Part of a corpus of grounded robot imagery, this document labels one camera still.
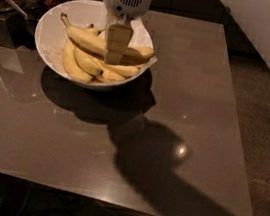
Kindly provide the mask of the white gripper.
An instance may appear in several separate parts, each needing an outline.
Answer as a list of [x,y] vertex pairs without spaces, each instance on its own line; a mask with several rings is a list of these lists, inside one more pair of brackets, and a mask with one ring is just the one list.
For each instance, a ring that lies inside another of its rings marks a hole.
[[152,0],[103,0],[106,14],[105,63],[118,65],[133,37],[133,29],[125,25],[126,18],[134,20],[149,10]]

